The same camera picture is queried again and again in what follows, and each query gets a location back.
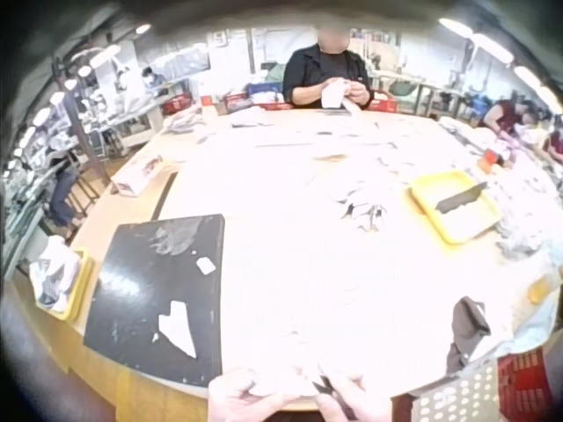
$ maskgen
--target plastic tray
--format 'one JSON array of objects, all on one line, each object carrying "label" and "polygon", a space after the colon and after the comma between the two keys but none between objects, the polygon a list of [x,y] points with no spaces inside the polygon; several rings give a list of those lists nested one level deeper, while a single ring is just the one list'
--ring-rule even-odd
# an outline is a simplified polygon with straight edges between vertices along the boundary
[{"label": "plastic tray", "polygon": [[412,184],[413,197],[428,218],[449,244],[463,244],[496,224],[502,217],[491,197],[483,192],[472,204],[442,214],[436,210],[440,200],[461,193],[477,182],[464,171],[448,171],[428,174],[417,178]]},{"label": "plastic tray", "polygon": [[82,298],[84,296],[84,291],[86,285],[88,284],[88,279],[90,279],[91,270],[94,267],[94,261],[88,253],[84,250],[75,251],[80,256],[80,270],[78,271],[77,279],[74,283],[74,288],[69,297],[69,306],[64,312],[54,312],[50,309],[46,309],[37,302],[37,306],[46,311],[48,314],[52,315],[56,319],[61,321],[74,321],[78,316],[78,311],[80,310],[80,305],[82,304]]}]

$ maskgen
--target person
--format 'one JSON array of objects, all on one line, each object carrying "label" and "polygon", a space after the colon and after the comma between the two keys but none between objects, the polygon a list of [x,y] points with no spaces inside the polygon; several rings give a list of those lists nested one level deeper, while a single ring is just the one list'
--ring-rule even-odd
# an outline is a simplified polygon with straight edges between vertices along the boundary
[{"label": "person", "polygon": [[536,125],[538,121],[536,105],[526,99],[520,103],[513,103],[503,99],[493,105],[480,120],[478,127],[488,127],[502,140],[508,142],[512,147],[518,145],[515,136],[516,123],[524,126]]},{"label": "person", "polygon": [[347,98],[365,109],[373,99],[362,58],[348,51],[348,29],[321,27],[318,43],[291,55],[283,75],[285,101],[300,108],[321,108],[323,89],[339,78],[347,81]]},{"label": "person", "polygon": [[[159,86],[163,85],[166,82],[165,77],[163,75],[158,74],[158,73],[154,73],[152,71],[151,66],[144,68],[142,75],[143,75],[143,81],[144,81],[145,85],[148,88],[151,88],[151,89],[158,88]],[[168,94],[168,89],[164,88],[164,89],[158,90],[157,97],[160,97],[161,95],[167,95],[167,94]]]},{"label": "person", "polygon": [[560,117],[555,121],[555,130],[550,134],[545,149],[553,160],[563,165],[563,123]]},{"label": "person", "polygon": [[[388,410],[383,411],[368,399],[362,379],[353,380],[335,371],[323,370],[334,389],[354,411],[360,422],[384,422],[391,420]],[[260,422],[282,410],[298,397],[273,394],[254,397],[248,391],[255,383],[256,374],[251,369],[241,369],[214,379],[208,388],[208,422]],[[326,422],[348,421],[340,404],[327,394],[315,397],[317,407]]]},{"label": "person", "polygon": [[77,216],[77,211],[66,202],[72,191],[72,186],[77,182],[79,176],[77,169],[72,166],[73,161],[78,161],[77,156],[71,149],[61,146],[56,134],[49,141],[46,156],[49,168],[63,163],[55,172],[56,185],[49,202],[51,218],[55,225],[59,227],[69,227],[71,223],[80,227],[84,218]]}]

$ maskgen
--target gray fabric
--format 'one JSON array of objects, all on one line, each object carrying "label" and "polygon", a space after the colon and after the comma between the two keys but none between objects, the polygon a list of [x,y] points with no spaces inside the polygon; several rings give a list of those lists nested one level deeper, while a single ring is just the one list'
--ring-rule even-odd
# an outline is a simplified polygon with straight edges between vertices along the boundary
[{"label": "gray fabric", "polygon": [[485,319],[485,305],[467,296],[462,298],[454,306],[451,328],[454,331],[454,342],[448,353],[448,374],[463,369],[481,339],[491,335],[491,329]]}]

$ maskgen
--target fabric piece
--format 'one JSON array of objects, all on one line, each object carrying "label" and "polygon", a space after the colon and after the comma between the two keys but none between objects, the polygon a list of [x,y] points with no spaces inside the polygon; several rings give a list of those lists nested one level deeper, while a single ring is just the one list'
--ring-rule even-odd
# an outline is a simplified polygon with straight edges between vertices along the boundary
[{"label": "fabric piece", "polygon": [[187,322],[187,305],[185,303],[170,302],[170,315],[158,316],[158,329],[179,350],[194,359],[197,357],[192,333]]},{"label": "fabric piece", "polygon": [[467,296],[462,298],[454,306],[451,328],[454,332],[454,342],[448,353],[448,374],[463,369],[481,339],[491,335],[491,329],[485,319],[484,303],[475,302]]},{"label": "fabric piece", "polygon": [[78,180],[78,172],[75,169],[68,169],[57,175],[57,183],[51,197],[49,209],[53,222],[59,227],[67,227],[74,218],[76,211],[67,204],[72,186]]},{"label": "fabric piece", "polygon": [[342,106],[345,91],[346,82],[344,79],[339,79],[329,84],[323,89],[323,93],[321,94],[321,103],[323,108],[340,108]]}]

